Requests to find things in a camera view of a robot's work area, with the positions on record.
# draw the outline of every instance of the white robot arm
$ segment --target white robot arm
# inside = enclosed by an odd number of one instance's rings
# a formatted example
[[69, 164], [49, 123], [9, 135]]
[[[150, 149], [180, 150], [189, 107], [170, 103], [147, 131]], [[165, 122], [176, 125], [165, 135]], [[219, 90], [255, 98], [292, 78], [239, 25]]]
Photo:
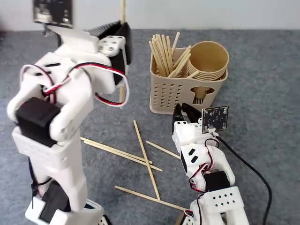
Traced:
[[[191, 123], [184, 120], [181, 110], [187, 113]], [[216, 114], [216, 122], [224, 119], [221, 125], [225, 129], [227, 108], [214, 108], [211, 113], [212, 117]], [[203, 124], [201, 113], [185, 103], [182, 108], [177, 105], [172, 123], [172, 139], [180, 153], [190, 186], [199, 192], [181, 224], [249, 225], [239, 189], [234, 185], [232, 169], [225, 154], [218, 149], [218, 140], [207, 132], [208, 127]]]
[[[112, 26], [96, 37], [48, 25], [63, 44], [20, 71], [20, 90], [7, 115], [17, 124], [12, 136], [18, 151], [29, 158], [33, 198], [25, 216], [36, 224], [110, 224], [104, 209], [87, 199], [79, 126], [93, 110], [94, 97], [119, 107], [128, 101], [131, 29], [127, 23]], [[122, 85], [124, 102], [101, 97]]]

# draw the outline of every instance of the utensil holder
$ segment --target utensil holder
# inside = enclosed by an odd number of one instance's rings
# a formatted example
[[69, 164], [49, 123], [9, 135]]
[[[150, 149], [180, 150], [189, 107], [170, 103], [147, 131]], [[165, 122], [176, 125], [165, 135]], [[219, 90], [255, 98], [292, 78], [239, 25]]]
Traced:
[[[173, 61], [176, 61], [186, 48], [177, 48], [174, 51]], [[150, 110], [153, 113], [172, 115], [174, 107], [179, 103], [187, 103], [198, 110], [209, 108], [219, 92], [222, 84], [228, 77], [228, 71], [216, 81], [200, 81], [186, 78], [187, 64], [183, 67], [179, 78], [159, 76], [157, 64], [153, 55], [150, 61], [151, 94]], [[203, 87], [208, 90], [203, 98], [195, 96], [195, 88]]]

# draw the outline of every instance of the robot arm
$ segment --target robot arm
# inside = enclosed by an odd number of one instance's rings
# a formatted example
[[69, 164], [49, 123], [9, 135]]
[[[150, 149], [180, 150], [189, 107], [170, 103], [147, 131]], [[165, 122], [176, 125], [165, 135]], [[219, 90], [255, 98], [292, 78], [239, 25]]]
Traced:
[[[182, 109], [192, 123], [184, 120]], [[225, 154], [216, 146], [218, 140], [210, 133], [203, 133], [203, 121], [202, 114], [193, 107], [187, 104], [175, 107], [172, 139], [191, 188], [200, 192], [191, 203], [192, 215], [186, 214], [182, 224], [224, 225], [226, 221], [227, 225], [248, 225], [243, 200], [238, 187], [234, 186], [232, 169]]]

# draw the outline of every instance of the chopstick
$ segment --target chopstick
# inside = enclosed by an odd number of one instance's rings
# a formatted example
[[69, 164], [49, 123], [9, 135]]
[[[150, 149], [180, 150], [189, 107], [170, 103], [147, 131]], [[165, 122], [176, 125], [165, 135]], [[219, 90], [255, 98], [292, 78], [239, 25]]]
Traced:
[[165, 35], [155, 34], [152, 36], [151, 41], [149, 41], [153, 58], [157, 64], [158, 75], [160, 76], [168, 78], [178, 77], [190, 57], [190, 50], [192, 46], [187, 47], [173, 65], [172, 56], [176, 49], [179, 35], [180, 33], [177, 32], [172, 48], [169, 36], [165, 37]]
[[172, 51], [171, 51], [172, 56], [173, 56], [173, 54], [174, 54], [174, 51], [175, 51], [175, 48], [176, 48], [176, 45], [177, 45], [177, 42], [178, 42], [178, 39], [179, 39], [179, 35], [180, 35], [180, 32], [177, 32], [177, 33], [176, 33], [175, 40], [174, 40], [174, 43], [173, 43], [173, 46], [172, 46]]

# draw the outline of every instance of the wooden chopstick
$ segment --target wooden chopstick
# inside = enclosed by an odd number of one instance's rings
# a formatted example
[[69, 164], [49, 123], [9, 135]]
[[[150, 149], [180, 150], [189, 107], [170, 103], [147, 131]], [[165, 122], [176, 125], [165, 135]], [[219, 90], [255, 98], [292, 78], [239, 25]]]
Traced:
[[146, 143], [149, 144], [149, 145], [152, 145], [153, 147], [155, 147], [155, 148], [157, 148], [157, 149], [159, 149], [159, 150], [161, 150], [161, 151], [163, 151], [163, 152], [165, 152], [165, 153], [167, 153], [167, 154], [169, 154], [169, 155], [171, 155], [171, 156], [173, 156], [173, 157], [175, 157], [177, 159], [181, 160], [181, 158], [180, 158], [179, 155], [176, 155], [175, 153], [173, 153], [173, 152], [171, 152], [171, 151], [169, 151], [169, 150], [167, 150], [167, 149], [165, 149], [163, 147], [160, 147], [159, 145], [157, 145], [155, 143], [152, 143], [152, 142], [149, 142], [149, 141], [146, 141]]
[[167, 61], [168, 69], [169, 69], [169, 74], [170, 74], [173, 71], [173, 64], [170, 62], [169, 50], [168, 50], [168, 47], [167, 47], [167, 42], [165, 40], [165, 36], [162, 35], [161, 39], [163, 41], [165, 57], [166, 57], [166, 61]]
[[173, 71], [173, 59], [172, 59], [172, 49], [171, 49], [170, 36], [167, 36], [167, 49], [168, 49], [168, 54], [169, 54], [169, 63], [171, 65], [170, 70]]
[[164, 67], [164, 63], [163, 63], [163, 59], [161, 57], [161, 54], [160, 54], [160, 50], [157, 46], [158, 42], [155, 40], [155, 39], [152, 39], [152, 45], [153, 45], [153, 48], [154, 48], [154, 51], [157, 55], [157, 58], [159, 59], [159, 64], [160, 64], [160, 67], [161, 67], [161, 70], [162, 70], [162, 74], [161, 76], [167, 76], [167, 71], [165, 70], [165, 67]]
[[183, 58], [190, 53], [191, 48], [192, 48], [192, 46], [189, 46], [184, 50], [184, 52], [181, 54], [181, 56], [174, 63], [174, 66], [173, 66], [174, 69], [177, 68], [178, 64], [183, 60]]
[[111, 150], [111, 151], [115, 151], [115, 152], [117, 152], [117, 153], [120, 153], [120, 154], [129, 156], [129, 157], [135, 158], [135, 159], [137, 159], [137, 160], [141, 160], [141, 161], [143, 161], [143, 162], [146, 162], [144, 158], [139, 157], [139, 156], [136, 156], [136, 155], [133, 155], [133, 154], [130, 154], [130, 153], [128, 153], [128, 152], [125, 152], [125, 151], [121, 151], [121, 150], [112, 148], [112, 147], [107, 146], [107, 145], [105, 145], [105, 144], [101, 144], [101, 143], [92, 141], [92, 140], [90, 140], [90, 139], [84, 138], [84, 137], [80, 137], [80, 139], [81, 139], [82, 141], [85, 141], [85, 142], [89, 142], [89, 143], [98, 145], [99, 148], [101, 148], [101, 149], [102, 149], [102, 148], [109, 149], [109, 150]]
[[158, 188], [156, 186], [156, 183], [155, 183], [155, 180], [154, 180], [154, 177], [153, 177], [153, 173], [152, 173], [152, 170], [150, 168], [150, 164], [149, 164], [148, 157], [147, 157], [147, 154], [146, 154], [146, 150], [144, 148], [144, 145], [143, 145], [143, 142], [142, 142], [142, 139], [141, 139], [140, 131], [139, 131], [139, 128], [138, 128], [137, 123], [136, 123], [135, 120], [133, 121], [133, 124], [135, 126], [135, 131], [136, 131], [137, 138], [139, 139], [139, 142], [140, 142], [142, 153], [143, 153], [144, 158], [146, 160], [148, 172], [149, 172], [149, 175], [150, 175], [153, 187], [154, 187], [154, 191], [155, 191], [156, 197], [157, 197], [158, 200], [160, 200], [160, 196], [159, 196], [159, 193], [158, 193]]
[[166, 205], [166, 206], [169, 206], [169, 207], [172, 207], [172, 208], [175, 208], [175, 209], [178, 209], [178, 210], [181, 210], [181, 211], [185, 211], [187, 209], [181, 207], [181, 206], [178, 206], [178, 205], [174, 205], [172, 203], [168, 203], [168, 202], [165, 202], [165, 201], [162, 201], [160, 199], [156, 199], [156, 198], [153, 198], [153, 197], [150, 197], [148, 195], [143, 195], [141, 193], [138, 193], [136, 191], [132, 191], [132, 190], [129, 190], [127, 188], [123, 188], [123, 187], [120, 187], [120, 186], [114, 186], [115, 189], [118, 189], [120, 191], [124, 191], [124, 192], [127, 192], [129, 194], [132, 194], [132, 195], [136, 195], [136, 196], [139, 196], [139, 197], [142, 197], [142, 198], [145, 198], [147, 200], [150, 200], [150, 201], [153, 201], [153, 202], [156, 202], [156, 203], [160, 203], [160, 204], [163, 204], [163, 205]]
[[[120, 153], [118, 153], [118, 152], [116, 152], [116, 151], [112, 151], [112, 150], [107, 149], [107, 148], [100, 148], [98, 145], [93, 144], [93, 143], [90, 143], [90, 142], [86, 142], [86, 141], [83, 141], [83, 143], [85, 143], [85, 144], [87, 144], [87, 145], [90, 145], [90, 146], [93, 146], [93, 147], [95, 147], [95, 148], [102, 149], [102, 150], [104, 150], [104, 151], [110, 152], [110, 153], [115, 154], [115, 155], [117, 155], [117, 156], [121, 156], [121, 157], [123, 157], [123, 158], [129, 159], [129, 160], [134, 161], [134, 162], [136, 162], [136, 163], [139, 163], [139, 164], [142, 164], [142, 165], [147, 166], [147, 164], [146, 164], [145, 162], [143, 162], [143, 161], [140, 161], [140, 160], [138, 160], [138, 159], [129, 157], [129, 156], [127, 156], [127, 155], [120, 154]], [[157, 170], [157, 171], [160, 171], [160, 172], [163, 171], [162, 169], [160, 169], [160, 168], [158, 168], [158, 167], [156, 167], [156, 166], [153, 166], [153, 165], [150, 165], [150, 167], [151, 167], [152, 169]]]
[[176, 33], [175, 40], [174, 40], [174, 42], [173, 42], [173, 46], [172, 46], [172, 51], [171, 51], [172, 56], [173, 56], [173, 54], [174, 54], [174, 51], [175, 51], [175, 48], [176, 48], [176, 45], [177, 45], [177, 42], [178, 42], [178, 39], [179, 39], [179, 35], [180, 35], [180, 32], [177, 32], [177, 33]]
[[156, 34], [155, 36], [156, 36], [156, 39], [157, 39], [156, 43], [157, 43], [157, 46], [159, 48], [159, 53], [160, 53], [160, 56], [163, 60], [165, 71], [166, 71], [166, 74], [168, 76], [171, 72], [169, 71], [169, 67], [168, 67], [168, 64], [167, 64], [167, 58], [166, 58], [165, 51], [164, 51], [163, 41], [162, 41], [160, 35]]
[[200, 73], [199, 70], [197, 70], [196, 72], [193, 72], [191, 75], [187, 76], [187, 78], [193, 78], [194, 76], [198, 75]]
[[153, 57], [155, 59], [155, 62], [156, 62], [156, 65], [158, 67], [158, 71], [159, 71], [159, 75], [160, 76], [164, 76], [164, 70], [162, 68], [162, 65], [161, 65], [161, 62], [160, 62], [160, 58], [157, 56], [157, 53], [156, 51], [154, 50], [154, 47], [153, 47], [153, 44], [151, 41], [149, 41], [149, 45], [150, 45], [150, 48], [151, 48], [151, 51], [152, 51], [152, 54], [153, 54]]

